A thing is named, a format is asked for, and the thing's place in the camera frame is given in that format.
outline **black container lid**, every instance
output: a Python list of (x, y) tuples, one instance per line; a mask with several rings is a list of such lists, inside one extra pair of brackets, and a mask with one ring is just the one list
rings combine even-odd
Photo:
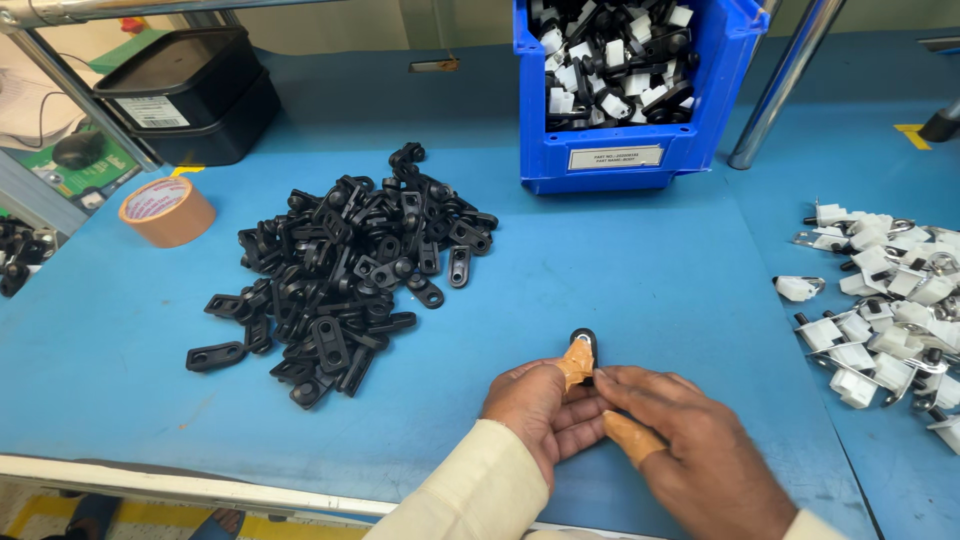
[(242, 26), (177, 30), (159, 37), (100, 80), (97, 97), (172, 94), (195, 85), (247, 36)]

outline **yellow floor marking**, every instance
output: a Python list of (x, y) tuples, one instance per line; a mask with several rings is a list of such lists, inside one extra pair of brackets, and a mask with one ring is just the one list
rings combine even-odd
[(174, 169), (174, 174), (170, 176), (179, 176), (183, 173), (199, 173), (204, 169), (206, 169), (206, 167), (177, 167)]
[[(69, 518), (73, 515), (79, 499), (61, 497), (31, 497), (16, 519), (7, 529), (7, 536), (18, 537), (27, 522), (35, 515)], [(114, 523), (156, 525), (162, 527), (197, 528), (210, 515), (206, 508), (191, 506), (166, 506), (161, 504), (132, 503), (123, 501), (120, 510), (113, 516)], [(268, 519), (248, 515), (240, 529), (240, 536), (258, 540), (358, 540), (367, 533), (362, 528), (325, 527), (304, 523), (275, 523)]]
[(903, 132), (906, 135), (906, 138), (917, 147), (918, 150), (933, 150), (930, 148), (929, 144), (926, 144), (926, 141), (920, 138), (917, 135), (917, 132), (924, 126), (924, 124), (894, 124), (894, 127), (897, 128), (897, 131)]

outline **beige sleeve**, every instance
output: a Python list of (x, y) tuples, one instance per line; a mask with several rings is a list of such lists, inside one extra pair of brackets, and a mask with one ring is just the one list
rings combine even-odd
[(506, 426), (478, 420), (365, 540), (516, 540), (546, 506), (537, 462)]
[(846, 540), (846, 538), (806, 509), (797, 513), (797, 517), (783, 535), (783, 540)]

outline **barcode label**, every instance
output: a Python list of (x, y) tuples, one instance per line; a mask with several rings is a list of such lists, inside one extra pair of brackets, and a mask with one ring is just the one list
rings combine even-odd
[(178, 128), (190, 125), (166, 96), (124, 97), (114, 101), (141, 128)]
[(139, 122), (145, 128), (176, 128), (180, 125), (180, 121), (176, 118), (166, 118), (163, 120), (144, 118), (143, 120), (139, 120)]

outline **hand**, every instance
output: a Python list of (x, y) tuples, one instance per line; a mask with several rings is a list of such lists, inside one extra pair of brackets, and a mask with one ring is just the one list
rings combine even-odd
[(595, 370), (594, 384), (670, 443), (638, 469), (657, 501), (698, 539), (781, 540), (797, 508), (725, 405), (674, 373)]
[(604, 436), (601, 413), (612, 406), (594, 388), (575, 385), (564, 395), (559, 358), (527, 362), (493, 380), (480, 418), (519, 437), (537, 461), (550, 493), (553, 466)]

